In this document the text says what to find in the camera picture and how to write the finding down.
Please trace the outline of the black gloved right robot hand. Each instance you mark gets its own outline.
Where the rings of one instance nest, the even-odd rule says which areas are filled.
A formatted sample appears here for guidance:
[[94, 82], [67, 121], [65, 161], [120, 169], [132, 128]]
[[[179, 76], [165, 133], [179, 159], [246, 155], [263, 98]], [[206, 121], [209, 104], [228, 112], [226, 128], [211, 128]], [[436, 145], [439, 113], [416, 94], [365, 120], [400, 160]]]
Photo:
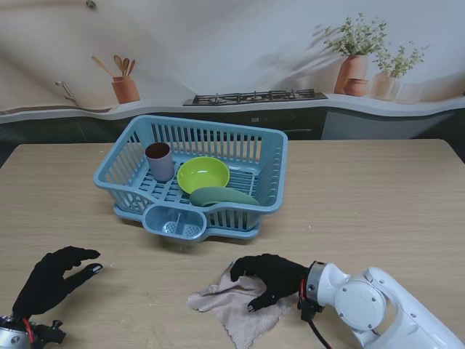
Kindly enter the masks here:
[[254, 312], [297, 293], [309, 271], [308, 267], [276, 254], [261, 254], [237, 259], [230, 269], [230, 278], [236, 282], [241, 276], [253, 276], [264, 283], [265, 291], [247, 305], [248, 312]]

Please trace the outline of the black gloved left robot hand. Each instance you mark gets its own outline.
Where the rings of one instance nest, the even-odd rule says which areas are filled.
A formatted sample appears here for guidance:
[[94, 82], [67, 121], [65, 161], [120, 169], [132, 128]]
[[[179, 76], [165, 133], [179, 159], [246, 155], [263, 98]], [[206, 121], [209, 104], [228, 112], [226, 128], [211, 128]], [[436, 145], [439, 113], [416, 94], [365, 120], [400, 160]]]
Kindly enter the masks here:
[[61, 303], [71, 292], [102, 270], [92, 263], [69, 277], [65, 272], [78, 267], [85, 260], [95, 260], [100, 253], [93, 249], [67, 246], [46, 254], [28, 277], [12, 307], [14, 322], [41, 315]]

